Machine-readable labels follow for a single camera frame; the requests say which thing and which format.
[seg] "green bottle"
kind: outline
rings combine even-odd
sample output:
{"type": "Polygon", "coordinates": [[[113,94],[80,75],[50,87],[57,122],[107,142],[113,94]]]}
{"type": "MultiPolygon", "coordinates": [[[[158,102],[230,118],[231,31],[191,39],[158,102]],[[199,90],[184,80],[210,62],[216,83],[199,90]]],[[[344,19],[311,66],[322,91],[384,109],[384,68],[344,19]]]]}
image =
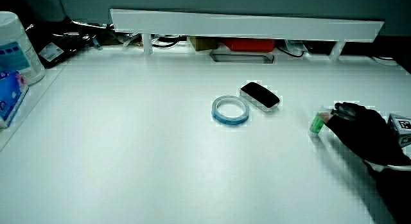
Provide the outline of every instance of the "green bottle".
{"type": "Polygon", "coordinates": [[[320,112],[331,112],[331,109],[326,109],[324,106],[321,106],[320,111],[315,115],[308,131],[308,135],[311,137],[318,137],[321,128],[324,126],[324,122],[320,118],[320,112]]]}

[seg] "red container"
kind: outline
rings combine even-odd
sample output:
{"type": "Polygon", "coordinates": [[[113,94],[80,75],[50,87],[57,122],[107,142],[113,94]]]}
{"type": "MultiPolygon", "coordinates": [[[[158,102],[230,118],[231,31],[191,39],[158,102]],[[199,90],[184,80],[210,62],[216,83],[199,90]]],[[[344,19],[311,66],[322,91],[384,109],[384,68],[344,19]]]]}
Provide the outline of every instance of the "red container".
{"type": "Polygon", "coordinates": [[[275,48],[275,40],[271,39],[246,39],[224,38],[222,40],[232,51],[271,52],[275,48]]]}

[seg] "table surface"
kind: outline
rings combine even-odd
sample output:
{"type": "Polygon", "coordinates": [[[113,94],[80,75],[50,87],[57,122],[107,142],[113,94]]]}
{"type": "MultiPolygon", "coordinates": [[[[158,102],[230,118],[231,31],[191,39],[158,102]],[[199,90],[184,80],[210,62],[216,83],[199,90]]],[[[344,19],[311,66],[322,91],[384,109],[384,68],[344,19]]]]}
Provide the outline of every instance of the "table surface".
{"type": "Polygon", "coordinates": [[[275,55],[76,55],[0,133],[0,223],[394,223],[361,160],[328,128],[307,131],[337,101],[411,115],[410,75],[365,57],[275,55]],[[238,126],[211,117],[214,99],[254,80],[277,111],[250,104],[238,126]]]}

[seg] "gloved hand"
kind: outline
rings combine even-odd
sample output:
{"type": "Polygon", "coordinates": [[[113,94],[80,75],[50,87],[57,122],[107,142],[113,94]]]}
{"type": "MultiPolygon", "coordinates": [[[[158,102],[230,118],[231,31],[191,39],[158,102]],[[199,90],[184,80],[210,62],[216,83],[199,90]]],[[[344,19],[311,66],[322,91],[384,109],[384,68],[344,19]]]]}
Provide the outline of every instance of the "gloved hand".
{"type": "Polygon", "coordinates": [[[321,112],[320,118],[345,146],[363,160],[380,165],[411,164],[377,111],[344,102],[336,103],[331,114],[321,112]]]}

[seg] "clear tape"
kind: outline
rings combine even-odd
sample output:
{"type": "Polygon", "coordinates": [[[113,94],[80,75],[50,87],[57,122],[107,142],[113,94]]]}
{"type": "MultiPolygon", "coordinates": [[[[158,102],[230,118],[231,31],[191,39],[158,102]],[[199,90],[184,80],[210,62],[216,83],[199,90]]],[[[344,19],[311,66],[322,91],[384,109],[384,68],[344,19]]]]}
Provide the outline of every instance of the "clear tape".
{"type": "Polygon", "coordinates": [[[246,121],[249,118],[250,107],[244,99],[241,99],[237,96],[220,96],[219,98],[215,99],[214,102],[213,102],[213,105],[211,107],[211,115],[213,116],[214,119],[216,119],[217,121],[219,121],[223,124],[226,124],[226,125],[239,125],[239,124],[243,123],[244,121],[246,121]],[[222,115],[217,110],[217,106],[218,106],[219,102],[221,102],[225,99],[234,99],[234,100],[238,101],[239,103],[241,103],[242,105],[244,105],[244,107],[245,107],[244,113],[242,113],[242,115],[240,115],[238,117],[227,117],[227,116],[222,115]]]}

